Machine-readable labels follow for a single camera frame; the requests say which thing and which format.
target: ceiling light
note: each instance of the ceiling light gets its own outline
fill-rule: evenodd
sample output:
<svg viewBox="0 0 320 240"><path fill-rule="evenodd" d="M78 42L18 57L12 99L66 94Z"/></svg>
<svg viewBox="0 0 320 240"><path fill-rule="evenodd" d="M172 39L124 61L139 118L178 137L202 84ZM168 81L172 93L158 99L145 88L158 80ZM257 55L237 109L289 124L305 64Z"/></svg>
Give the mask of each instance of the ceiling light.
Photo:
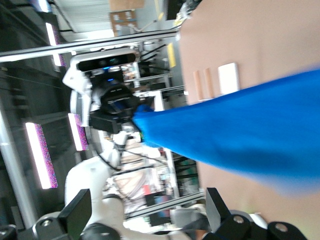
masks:
<svg viewBox="0 0 320 240"><path fill-rule="evenodd" d="M25 127L42 188L57 188L55 170L41 125L27 122Z"/></svg>
<svg viewBox="0 0 320 240"><path fill-rule="evenodd" d="M78 114L68 114L73 140L77 151L84 151L88 148L88 142L84 128L81 126L81 118Z"/></svg>

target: blue cloth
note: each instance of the blue cloth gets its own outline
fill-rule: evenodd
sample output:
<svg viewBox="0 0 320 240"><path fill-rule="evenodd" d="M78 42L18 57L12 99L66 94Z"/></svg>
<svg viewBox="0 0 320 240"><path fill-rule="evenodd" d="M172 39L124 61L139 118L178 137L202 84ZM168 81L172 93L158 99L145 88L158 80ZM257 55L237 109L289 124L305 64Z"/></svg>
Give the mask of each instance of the blue cloth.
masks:
<svg viewBox="0 0 320 240"><path fill-rule="evenodd" d="M135 113L146 144L283 193L320 190L320 70L203 103Z"/></svg>

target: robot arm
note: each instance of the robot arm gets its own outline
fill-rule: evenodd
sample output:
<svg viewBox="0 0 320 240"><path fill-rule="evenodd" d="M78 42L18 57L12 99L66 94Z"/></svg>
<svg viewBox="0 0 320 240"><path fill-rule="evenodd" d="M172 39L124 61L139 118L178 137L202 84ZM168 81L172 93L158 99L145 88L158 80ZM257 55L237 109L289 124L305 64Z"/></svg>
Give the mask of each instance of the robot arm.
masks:
<svg viewBox="0 0 320 240"><path fill-rule="evenodd" d="M88 129L92 126L114 134L115 146L125 146L128 135L134 132L132 116L142 102L124 84L116 80L108 81L108 69L132 63L135 59L134 51L129 48L75 56L63 78L63 83L73 89L71 112L81 116L83 127ZM116 197L103 198L102 189L120 161L121 153L113 147L73 167L66 178L65 204L69 204L80 190L90 189L92 215L86 224L87 232L91 231L90 226L100 224L102 229L102 226L112 228L128 240L167 240L167 235L146 234L125 228L123 202ZM183 232L173 232L170 236L172 240L190 239Z"/></svg>

